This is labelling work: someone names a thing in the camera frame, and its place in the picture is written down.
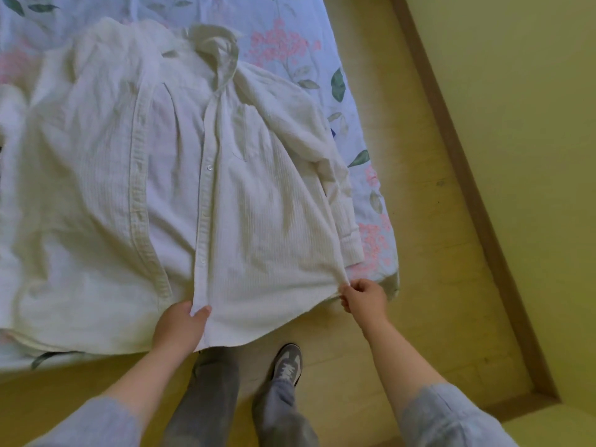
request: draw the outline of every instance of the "floor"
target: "floor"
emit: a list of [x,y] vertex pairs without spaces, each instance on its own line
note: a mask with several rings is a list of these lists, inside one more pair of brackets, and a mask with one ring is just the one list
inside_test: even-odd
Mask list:
[[[391,320],[478,404],[528,392],[518,346],[389,1],[325,3],[396,231],[402,290],[390,305]],[[238,350],[243,381],[229,445],[256,446],[250,396],[287,341],[303,348],[299,406],[323,446],[367,447],[396,435],[366,342],[339,305],[328,303]],[[0,384],[2,444],[20,446],[48,430],[137,358]],[[144,446],[157,444],[193,359],[170,383]]]

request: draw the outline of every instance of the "hand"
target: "hand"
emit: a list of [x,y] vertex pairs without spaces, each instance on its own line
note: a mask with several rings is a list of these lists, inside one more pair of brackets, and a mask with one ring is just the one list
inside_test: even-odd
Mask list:
[[161,314],[153,333],[152,350],[173,355],[180,362],[194,351],[203,337],[211,306],[205,306],[193,316],[191,308],[191,301],[183,301],[172,304]]
[[354,279],[340,286],[341,305],[354,316],[366,336],[375,326],[388,321],[387,295],[383,287],[368,279]]

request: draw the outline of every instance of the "floral bed sheet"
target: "floral bed sheet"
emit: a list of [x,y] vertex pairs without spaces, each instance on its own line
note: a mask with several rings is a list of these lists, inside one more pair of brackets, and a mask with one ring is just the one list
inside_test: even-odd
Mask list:
[[[242,59],[314,97],[350,170],[366,260],[349,267],[348,274],[381,282],[389,294],[397,291],[393,230],[323,0],[1,0],[0,83],[14,81],[36,55],[61,46],[104,16],[123,23],[149,18],[172,29],[197,22],[232,28],[242,35]],[[0,331],[0,380],[26,369],[95,358],[27,350]]]

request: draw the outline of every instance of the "leg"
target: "leg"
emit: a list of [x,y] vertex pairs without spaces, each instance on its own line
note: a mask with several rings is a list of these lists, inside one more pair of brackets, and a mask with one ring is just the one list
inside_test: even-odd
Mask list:
[[240,387],[229,349],[205,350],[163,435],[163,447],[225,447]]
[[302,372],[302,353],[285,345],[275,358],[273,378],[257,392],[253,421],[260,447],[318,447],[308,420],[296,410],[294,386]]

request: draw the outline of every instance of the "person's left hand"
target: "person's left hand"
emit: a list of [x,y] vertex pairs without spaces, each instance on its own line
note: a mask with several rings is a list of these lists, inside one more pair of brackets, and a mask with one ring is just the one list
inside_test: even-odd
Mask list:
[[155,326],[152,350],[173,355],[180,361],[194,351],[203,337],[211,306],[205,306],[193,316],[191,308],[191,301],[183,301],[166,309]]

